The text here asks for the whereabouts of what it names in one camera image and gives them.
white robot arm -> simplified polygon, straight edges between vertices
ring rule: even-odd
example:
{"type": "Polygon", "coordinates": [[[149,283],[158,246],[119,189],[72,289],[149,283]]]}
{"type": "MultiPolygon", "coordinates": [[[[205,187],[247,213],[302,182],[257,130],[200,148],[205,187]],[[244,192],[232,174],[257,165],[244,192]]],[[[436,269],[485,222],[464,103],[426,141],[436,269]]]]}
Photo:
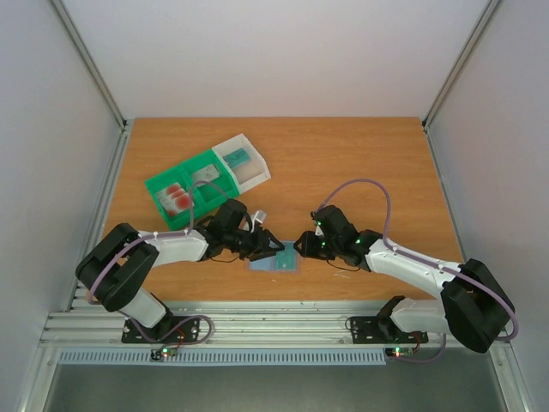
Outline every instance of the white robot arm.
{"type": "Polygon", "coordinates": [[[304,232],[294,244],[301,256],[342,258],[350,266],[393,276],[435,298],[391,299],[368,331],[385,342],[397,342],[414,331],[451,333],[467,348],[484,353],[510,320],[514,307],[482,262],[444,262],[395,245],[380,233],[359,233],[333,205],[311,215],[317,230],[304,232]]]}
{"type": "Polygon", "coordinates": [[[259,211],[252,220],[241,202],[228,199],[190,231],[138,232],[121,223],[81,261],[76,277],[90,290],[90,303],[95,298],[108,312],[123,313],[148,336],[162,340],[178,317],[142,287],[148,272],[162,264],[208,260],[223,249],[250,261],[274,256],[284,245],[262,227],[264,218],[259,211]],[[246,225],[239,228],[244,219],[246,225]]]}

white panel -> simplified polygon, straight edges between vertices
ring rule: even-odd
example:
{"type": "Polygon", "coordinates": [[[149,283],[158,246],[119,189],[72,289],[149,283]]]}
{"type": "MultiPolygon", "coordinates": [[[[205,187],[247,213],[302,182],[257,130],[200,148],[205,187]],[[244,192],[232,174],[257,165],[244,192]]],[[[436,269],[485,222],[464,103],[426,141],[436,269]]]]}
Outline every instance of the white panel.
{"type": "Polygon", "coordinates": [[[465,252],[516,304],[513,346],[539,411],[549,404],[547,39],[547,1],[504,2],[431,134],[465,252]]]}
{"type": "Polygon", "coordinates": [[[126,118],[426,115],[486,0],[65,0],[126,118]]]}
{"type": "Polygon", "coordinates": [[[48,2],[0,4],[0,399],[15,410],[118,135],[48,2]]]}

gray floor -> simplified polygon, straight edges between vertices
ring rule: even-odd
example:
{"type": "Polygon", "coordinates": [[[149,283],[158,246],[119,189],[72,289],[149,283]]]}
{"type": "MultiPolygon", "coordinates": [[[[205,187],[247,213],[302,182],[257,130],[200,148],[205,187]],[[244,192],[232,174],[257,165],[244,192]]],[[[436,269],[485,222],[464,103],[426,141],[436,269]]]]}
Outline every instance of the gray floor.
{"type": "Polygon", "coordinates": [[[502,411],[489,355],[386,367],[58,367],[51,412],[502,411]]]}

green box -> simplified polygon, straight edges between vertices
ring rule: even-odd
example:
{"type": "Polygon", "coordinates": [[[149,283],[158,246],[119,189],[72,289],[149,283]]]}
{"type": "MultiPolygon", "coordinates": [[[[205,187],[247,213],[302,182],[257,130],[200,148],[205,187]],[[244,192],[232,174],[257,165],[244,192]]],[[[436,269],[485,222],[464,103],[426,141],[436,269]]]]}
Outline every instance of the green box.
{"type": "MultiPolygon", "coordinates": [[[[220,174],[219,178],[212,180],[212,183],[218,185],[227,196],[237,197],[239,194],[238,187],[232,173],[227,169],[226,163],[220,161],[220,158],[212,149],[202,152],[198,156],[192,157],[145,181],[145,186],[147,186],[147,190],[151,194],[156,208],[171,230],[179,230],[189,224],[189,210],[185,210],[173,217],[169,216],[160,204],[159,199],[156,198],[156,193],[174,183],[179,183],[186,192],[189,192],[193,183],[191,178],[192,173],[209,165],[214,165],[220,174]]],[[[220,207],[221,204],[225,202],[225,197],[212,186],[202,185],[200,187],[195,187],[193,190],[192,201],[194,203],[196,220],[220,207]]]]}

wooden table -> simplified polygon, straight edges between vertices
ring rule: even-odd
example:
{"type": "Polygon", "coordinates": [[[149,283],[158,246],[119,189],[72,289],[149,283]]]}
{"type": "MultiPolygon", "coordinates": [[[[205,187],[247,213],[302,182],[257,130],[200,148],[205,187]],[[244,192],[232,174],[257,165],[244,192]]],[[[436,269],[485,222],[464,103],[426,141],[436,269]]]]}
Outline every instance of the wooden table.
{"type": "MultiPolygon", "coordinates": [[[[310,212],[338,185],[376,179],[393,201],[390,238],[444,260],[460,260],[431,153],[417,118],[139,118],[106,223],[139,230],[166,224],[143,183],[169,167],[244,133],[267,161],[272,179],[238,199],[263,209],[280,240],[313,229],[310,212]]],[[[360,231],[382,231],[381,191],[356,184],[333,201],[360,231]]],[[[386,300],[429,296],[389,276],[335,269],[306,259],[298,273],[251,271],[247,262],[182,262],[151,271],[145,287],[162,300],[386,300]]]]}

